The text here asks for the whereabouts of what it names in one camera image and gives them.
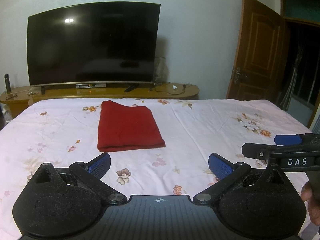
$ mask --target tv cabinet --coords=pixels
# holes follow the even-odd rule
[[[198,99],[199,88],[196,85],[186,85],[183,92],[184,84],[165,83],[157,85],[155,88],[150,85],[142,85],[136,89],[125,93],[124,90],[128,87],[124,84],[112,84],[105,88],[61,88],[61,86],[49,87],[45,90],[44,95],[41,94],[41,89],[33,88],[34,95],[27,95],[29,86],[12,88],[12,93],[17,93],[17,96],[8,99],[5,93],[0,95],[0,102],[8,104],[11,115],[15,118],[23,110],[27,109],[33,103],[53,98],[153,98],[153,99]]]

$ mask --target bed sheet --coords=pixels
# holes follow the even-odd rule
[[[39,165],[68,167],[100,154],[97,129],[103,98],[51,99],[35,103],[0,131],[0,239],[16,240],[20,232],[12,206]],[[112,99],[126,106],[147,106],[166,147],[112,152],[111,168],[101,179],[130,195],[182,195],[192,198],[217,182],[208,168],[215,152],[229,161],[264,168],[244,158],[246,142],[274,144],[277,134],[310,132],[266,100]],[[296,190],[308,180],[304,172],[287,174]],[[303,228],[309,223],[308,216]]]

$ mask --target red fabric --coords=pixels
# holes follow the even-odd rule
[[[118,152],[165,147],[149,108],[103,101],[98,126],[98,150]]]

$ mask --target door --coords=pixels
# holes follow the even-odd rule
[[[236,57],[227,98],[276,101],[290,32],[283,17],[257,0],[242,0]]]

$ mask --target curved television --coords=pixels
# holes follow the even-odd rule
[[[152,83],[160,4],[98,2],[28,18],[30,86]]]

